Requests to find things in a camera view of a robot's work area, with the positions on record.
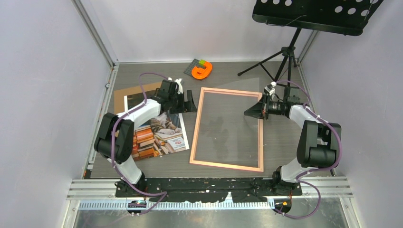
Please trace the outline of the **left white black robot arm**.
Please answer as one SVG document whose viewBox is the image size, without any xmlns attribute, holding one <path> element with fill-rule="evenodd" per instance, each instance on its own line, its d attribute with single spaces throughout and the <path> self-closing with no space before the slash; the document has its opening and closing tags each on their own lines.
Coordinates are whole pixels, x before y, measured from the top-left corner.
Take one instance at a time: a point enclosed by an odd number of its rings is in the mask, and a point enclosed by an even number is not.
<svg viewBox="0 0 403 228">
<path fill-rule="evenodd" d="M 145 175 L 132 158 L 135 129 L 163 113 L 196 111 L 192 91 L 183 90 L 182 80 L 164 79 L 153 95 L 145 95 L 140 104 L 127 112 L 106 113 L 97 132 L 94 149 L 110 161 L 133 196 L 142 196 L 146 189 Z"/>
</svg>

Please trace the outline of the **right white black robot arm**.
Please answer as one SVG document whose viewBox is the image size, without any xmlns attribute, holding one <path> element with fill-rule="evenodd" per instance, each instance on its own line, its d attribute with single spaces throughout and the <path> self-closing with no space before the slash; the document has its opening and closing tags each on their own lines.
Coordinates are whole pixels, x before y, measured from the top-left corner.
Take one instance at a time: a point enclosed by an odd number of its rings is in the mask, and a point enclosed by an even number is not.
<svg viewBox="0 0 403 228">
<path fill-rule="evenodd" d="M 295 159 L 272 174 L 271 191 L 276 195 L 288 194 L 299 187 L 302 177 L 338 164 L 341 126 L 315 115 L 300 101 L 297 87 L 286 86 L 283 98 L 278 101 L 272 99 L 274 85 L 266 86 L 264 91 L 262 98 L 245 110 L 244 115 L 264 120 L 271 114 L 285 116 L 301 128 Z"/>
</svg>

